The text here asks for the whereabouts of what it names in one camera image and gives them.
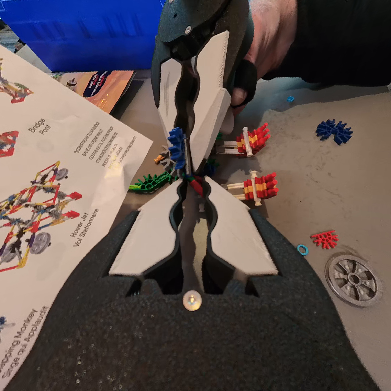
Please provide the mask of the dark blue toy connector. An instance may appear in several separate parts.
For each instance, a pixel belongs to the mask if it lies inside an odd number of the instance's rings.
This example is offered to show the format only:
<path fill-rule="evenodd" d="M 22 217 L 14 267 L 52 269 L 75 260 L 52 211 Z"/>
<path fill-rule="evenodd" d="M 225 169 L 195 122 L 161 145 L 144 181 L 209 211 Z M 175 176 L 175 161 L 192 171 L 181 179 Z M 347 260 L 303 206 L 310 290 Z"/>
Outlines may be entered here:
<path fill-rule="evenodd" d="M 347 143 L 351 139 L 353 131 L 350 127 L 346 127 L 346 123 L 339 121 L 338 123 L 334 120 L 322 121 L 316 129 L 317 137 L 320 137 L 321 141 L 329 139 L 334 136 L 334 142 L 338 145 Z"/>

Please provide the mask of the green connector with lime rod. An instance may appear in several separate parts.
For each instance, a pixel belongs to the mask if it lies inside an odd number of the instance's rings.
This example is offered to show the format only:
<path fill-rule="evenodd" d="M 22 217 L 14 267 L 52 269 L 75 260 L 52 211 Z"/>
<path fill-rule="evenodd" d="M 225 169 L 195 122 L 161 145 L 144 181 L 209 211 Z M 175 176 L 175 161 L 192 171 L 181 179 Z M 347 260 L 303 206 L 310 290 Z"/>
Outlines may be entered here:
<path fill-rule="evenodd" d="M 162 188 L 165 184 L 171 184 L 173 181 L 177 180 L 178 176 L 172 176 L 168 172 L 163 172 L 160 175 L 148 174 L 144 175 L 144 180 L 138 179 L 138 181 L 129 186 L 128 192 L 138 193 L 138 194 L 151 194 Z"/>

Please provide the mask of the blue plastic bin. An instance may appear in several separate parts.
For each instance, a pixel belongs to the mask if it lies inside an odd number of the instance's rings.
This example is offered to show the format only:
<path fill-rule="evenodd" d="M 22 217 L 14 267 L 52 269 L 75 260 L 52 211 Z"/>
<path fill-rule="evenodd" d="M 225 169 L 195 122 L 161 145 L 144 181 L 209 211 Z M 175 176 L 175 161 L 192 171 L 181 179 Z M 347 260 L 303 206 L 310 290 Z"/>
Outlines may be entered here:
<path fill-rule="evenodd" d="M 143 70 L 164 2 L 10 0 L 0 16 L 51 71 Z"/>

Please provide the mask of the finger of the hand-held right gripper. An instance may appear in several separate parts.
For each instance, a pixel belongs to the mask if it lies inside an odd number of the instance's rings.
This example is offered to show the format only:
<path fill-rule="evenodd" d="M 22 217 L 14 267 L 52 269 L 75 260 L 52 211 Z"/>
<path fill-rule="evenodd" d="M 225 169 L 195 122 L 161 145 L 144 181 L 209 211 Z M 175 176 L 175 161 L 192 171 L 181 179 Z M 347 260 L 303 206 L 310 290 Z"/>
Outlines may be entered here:
<path fill-rule="evenodd" d="M 170 59 L 161 65 L 158 112 L 165 137 L 172 129 L 186 130 L 187 101 L 190 95 L 190 72 L 183 63 Z"/>
<path fill-rule="evenodd" d="M 196 57 L 199 90 L 193 106 L 195 122 L 189 140 L 195 172 L 208 158 L 231 103 L 231 96 L 223 87 L 228 39 L 229 31 L 213 36 Z"/>

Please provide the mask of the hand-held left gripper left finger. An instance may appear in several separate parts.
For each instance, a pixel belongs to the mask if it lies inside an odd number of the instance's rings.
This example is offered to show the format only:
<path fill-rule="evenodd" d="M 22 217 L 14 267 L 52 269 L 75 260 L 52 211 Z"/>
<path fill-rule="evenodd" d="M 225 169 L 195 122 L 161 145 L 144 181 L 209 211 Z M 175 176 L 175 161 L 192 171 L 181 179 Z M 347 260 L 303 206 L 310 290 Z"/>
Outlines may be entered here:
<path fill-rule="evenodd" d="M 138 210 L 110 275 L 173 280 L 182 272 L 178 227 L 185 182 L 178 179 Z"/>

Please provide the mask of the red snowflake toy connector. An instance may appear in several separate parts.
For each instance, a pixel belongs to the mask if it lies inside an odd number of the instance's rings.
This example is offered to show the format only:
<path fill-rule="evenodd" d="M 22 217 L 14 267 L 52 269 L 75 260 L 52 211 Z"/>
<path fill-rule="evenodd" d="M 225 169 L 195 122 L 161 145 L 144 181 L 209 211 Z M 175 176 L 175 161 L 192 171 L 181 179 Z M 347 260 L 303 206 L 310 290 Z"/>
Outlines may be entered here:
<path fill-rule="evenodd" d="M 338 234 L 334 230 L 317 233 L 310 236 L 312 242 L 321 249 L 334 249 L 339 241 Z"/>

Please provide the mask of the colourful toy construction model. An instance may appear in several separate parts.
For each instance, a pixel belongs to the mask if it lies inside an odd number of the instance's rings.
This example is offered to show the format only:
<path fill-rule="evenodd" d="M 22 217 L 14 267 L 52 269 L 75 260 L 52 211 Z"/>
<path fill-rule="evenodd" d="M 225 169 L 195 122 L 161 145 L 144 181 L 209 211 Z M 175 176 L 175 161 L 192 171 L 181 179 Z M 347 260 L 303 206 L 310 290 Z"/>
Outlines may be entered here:
<path fill-rule="evenodd" d="M 266 141 L 270 138 L 267 123 L 261 127 L 249 131 L 247 127 L 242 129 L 242 133 L 233 141 L 226 141 L 218 134 L 212 147 L 212 156 L 218 154 L 234 155 L 239 158 L 250 158 L 265 147 Z M 203 197 L 202 178 L 212 176 L 215 173 L 216 160 L 209 158 L 201 169 L 200 174 L 196 174 L 191 168 L 190 152 L 187 146 L 187 138 L 183 130 L 174 128 L 169 133 L 168 143 L 170 146 L 163 154 L 167 158 L 160 162 L 165 164 L 165 171 L 172 176 L 178 176 L 187 180 L 188 184 Z M 277 188 L 276 173 L 259 176 L 252 170 L 250 178 L 237 184 L 228 184 L 227 190 L 240 189 L 242 194 L 234 195 L 240 201 L 253 200 L 256 206 L 261 205 L 261 201 L 275 197 L 279 191 Z"/>

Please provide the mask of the person's right forearm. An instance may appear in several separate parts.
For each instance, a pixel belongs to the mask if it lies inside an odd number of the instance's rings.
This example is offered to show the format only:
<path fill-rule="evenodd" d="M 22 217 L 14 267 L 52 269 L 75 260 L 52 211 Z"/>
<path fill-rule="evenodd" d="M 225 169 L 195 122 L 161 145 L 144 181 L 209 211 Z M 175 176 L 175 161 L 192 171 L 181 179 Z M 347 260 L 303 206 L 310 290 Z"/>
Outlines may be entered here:
<path fill-rule="evenodd" d="M 281 65 L 263 79 L 386 86 L 390 66 L 390 0 L 299 0 L 295 40 Z"/>

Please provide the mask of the person's right hand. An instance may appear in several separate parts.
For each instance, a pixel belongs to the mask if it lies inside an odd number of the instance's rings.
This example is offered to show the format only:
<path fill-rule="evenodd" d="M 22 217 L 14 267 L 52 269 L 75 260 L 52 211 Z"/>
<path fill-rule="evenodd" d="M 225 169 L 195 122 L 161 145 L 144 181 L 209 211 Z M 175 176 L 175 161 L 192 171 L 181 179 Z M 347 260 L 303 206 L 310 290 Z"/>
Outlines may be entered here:
<path fill-rule="evenodd" d="M 294 42 L 297 27 L 296 0 L 249 2 L 254 33 L 244 59 L 257 70 L 257 80 L 276 70 Z"/>

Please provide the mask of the white printed instruction sheet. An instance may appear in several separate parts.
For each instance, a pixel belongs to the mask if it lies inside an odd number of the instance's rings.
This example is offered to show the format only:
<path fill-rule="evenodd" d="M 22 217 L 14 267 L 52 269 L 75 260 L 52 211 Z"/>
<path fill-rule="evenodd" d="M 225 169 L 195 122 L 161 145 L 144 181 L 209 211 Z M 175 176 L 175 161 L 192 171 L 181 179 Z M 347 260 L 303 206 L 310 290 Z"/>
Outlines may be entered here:
<path fill-rule="evenodd" d="M 1 46 L 1 390 L 152 142 Z"/>

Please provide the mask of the grey toy wheel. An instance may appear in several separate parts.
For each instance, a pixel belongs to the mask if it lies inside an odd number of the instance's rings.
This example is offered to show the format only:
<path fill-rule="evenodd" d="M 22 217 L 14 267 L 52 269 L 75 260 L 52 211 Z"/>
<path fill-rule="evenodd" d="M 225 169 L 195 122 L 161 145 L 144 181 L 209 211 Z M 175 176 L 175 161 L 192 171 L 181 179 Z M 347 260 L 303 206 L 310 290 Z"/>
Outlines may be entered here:
<path fill-rule="evenodd" d="M 376 305 L 383 296 L 380 277 L 362 258 L 348 253 L 331 257 L 325 278 L 333 293 L 350 306 Z"/>

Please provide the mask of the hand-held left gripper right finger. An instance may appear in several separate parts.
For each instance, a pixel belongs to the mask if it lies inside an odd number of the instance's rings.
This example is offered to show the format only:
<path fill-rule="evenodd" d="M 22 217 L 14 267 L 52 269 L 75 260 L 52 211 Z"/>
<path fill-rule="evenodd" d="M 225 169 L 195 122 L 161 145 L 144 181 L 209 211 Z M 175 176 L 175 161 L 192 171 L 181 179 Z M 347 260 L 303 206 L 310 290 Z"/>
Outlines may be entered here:
<path fill-rule="evenodd" d="M 213 281 L 230 281 L 236 272 L 245 277 L 277 275 L 278 269 L 250 214 L 250 208 L 204 177 L 208 222 L 205 268 Z"/>

